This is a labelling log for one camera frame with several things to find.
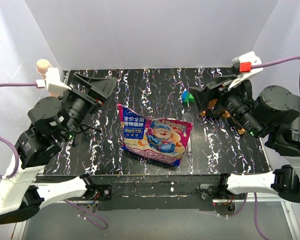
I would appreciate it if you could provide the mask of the pink pet food bag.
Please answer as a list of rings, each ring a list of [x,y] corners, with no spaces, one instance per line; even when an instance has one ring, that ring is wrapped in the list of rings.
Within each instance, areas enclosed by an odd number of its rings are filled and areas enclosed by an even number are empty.
[[[193,127],[190,122],[142,116],[122,104],[117,109],[123,150],[171,166],[180,165]]]

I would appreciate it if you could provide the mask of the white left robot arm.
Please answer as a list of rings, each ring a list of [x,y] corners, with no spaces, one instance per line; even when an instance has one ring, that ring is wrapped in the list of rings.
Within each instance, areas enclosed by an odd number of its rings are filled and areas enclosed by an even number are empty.
[[[75,73],[72,78],[85,87],[85,92],[59,81],[59,72],[52,69],[45,79],[34,83],[39,89],[47,89],[50,96],[39,100],[28,112],[29,129],[11,145],[11,163],[0,177],[0,225],[26,221],[42,208],[71,198],[111,199],[112,186],[96,183],[89,174],[59,183],[35,184],[39,172],[61,151],[61,144],[74,141],[76,135],[89,129],[83,125],[86,115],[102,106],[117,84],[115,77],[92,78]]]

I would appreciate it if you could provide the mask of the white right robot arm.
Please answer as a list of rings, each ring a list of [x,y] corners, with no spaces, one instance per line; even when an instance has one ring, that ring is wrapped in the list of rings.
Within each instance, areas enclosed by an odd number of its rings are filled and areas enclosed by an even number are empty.
[[[227,199],[247,193],[268,193],[300,203],[300,97],[282,86],[265,87],[253,98],[250,80],[231,87],[233,75],[217,76],[205,87],[189,89],[199,112],[219,118],[229,114],[238,129],[287,160],[281,168],[262,174],[222,173],[216,185],[201,190],[206,199]]]

